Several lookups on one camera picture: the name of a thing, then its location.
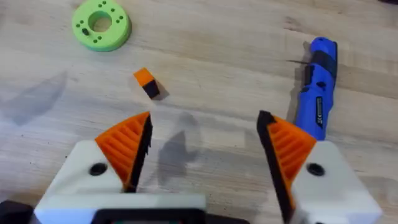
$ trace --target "wooden table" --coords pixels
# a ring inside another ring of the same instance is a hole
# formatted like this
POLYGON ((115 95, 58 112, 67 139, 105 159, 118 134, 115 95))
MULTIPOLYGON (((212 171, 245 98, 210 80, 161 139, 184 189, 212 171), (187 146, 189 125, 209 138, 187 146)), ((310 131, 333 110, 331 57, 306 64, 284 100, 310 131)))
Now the wooden table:
POLYGON ((79 0, 0 0, 0 197, 35 204, 73 145, 150 110, 141 192, 203 192, 211 213, 281 223, 259 110, 293 121, 306 47, 339 43, 328 139, 398 222, 398 7, 377 0, 123 0, 132 36, 92 52, 79 0), (147 67, 168 91, 151 101, 147 67))

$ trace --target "orange ridged pad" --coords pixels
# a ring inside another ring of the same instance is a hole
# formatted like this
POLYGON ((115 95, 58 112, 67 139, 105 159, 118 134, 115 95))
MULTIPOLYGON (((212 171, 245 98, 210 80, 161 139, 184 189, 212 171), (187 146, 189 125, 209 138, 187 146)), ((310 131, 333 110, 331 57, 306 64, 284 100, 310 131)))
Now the orange ridged pad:
POLYGON ((294 206, 291 186, 317 140, 295 125, 274 116, 276 123, 268 125, 269 136, 279 163, 285 186, 294 206))
POLYGON ((317 140, 267 111, 260 111, 257 131, 267 156, 284 223, 289 223, 295 209, 292 183, 317 140))
POLYGON ((132 172, 134 165, 137 165, 135 163, 143 163, 145 152, 140 153, 139 151, 147 151, 148 142, 146 142, 145 147, 142 148, 140 146, 143 144, 142 139, 143 135, 147 132, 145 127, 148 122, 150 126, 149 135, 151 135, 152 124, 150 123, 150 114, 149 112, 145 112, 122 121, 95 139, 99 148, 122 180, 125 190, 129 187, 136 187, 131 186, 132 172))

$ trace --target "wood grain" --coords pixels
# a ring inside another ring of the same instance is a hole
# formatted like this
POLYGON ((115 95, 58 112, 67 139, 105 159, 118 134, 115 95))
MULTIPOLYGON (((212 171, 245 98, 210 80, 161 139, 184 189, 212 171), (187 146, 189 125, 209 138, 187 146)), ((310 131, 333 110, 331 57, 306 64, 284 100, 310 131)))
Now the wood grain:
POLYGON ((203 192, 212 213, 281 223, 259 110, 292 121, 306 47, 339 43, 328 139, 398 222, 398 7, 376 0, 120 0, 132 36, 74 38, 79 0, 0 0, 0 199, 37 203, 73 145, 150 110, 142 192, 203 192), (168 91, 151 101, 147 67, 168 91))

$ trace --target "orange 3d printed part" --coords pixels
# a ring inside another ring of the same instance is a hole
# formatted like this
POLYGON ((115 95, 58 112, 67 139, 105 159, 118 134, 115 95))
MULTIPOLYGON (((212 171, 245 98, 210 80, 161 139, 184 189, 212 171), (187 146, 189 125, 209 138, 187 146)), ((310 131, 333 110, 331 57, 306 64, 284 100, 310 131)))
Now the orange 3d printed part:
POLYGON ((134 76, 151 99, 159 95, 160 91, 156 80, 146 68, 138 70, 134 76))
POLYGON ((293 213, 291 186, 317 140, 289 122, 260 111, 257 131, 265 149, 284 220, 293 213))
POLYGON ((122 121, 95 139, 122 180, 125 192, 137 190, 151 137, 152 123, 147 111, 122 121))

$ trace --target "black label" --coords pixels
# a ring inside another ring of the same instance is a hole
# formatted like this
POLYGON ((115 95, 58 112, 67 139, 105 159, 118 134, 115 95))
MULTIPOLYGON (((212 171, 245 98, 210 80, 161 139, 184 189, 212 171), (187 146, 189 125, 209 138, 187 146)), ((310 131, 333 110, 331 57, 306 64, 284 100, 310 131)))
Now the black label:
POLYGON ((316 100, 317 113, 315 117, 315 122, 319 127, 323 129, 323 102, 322 97, 318 96, 316 100))

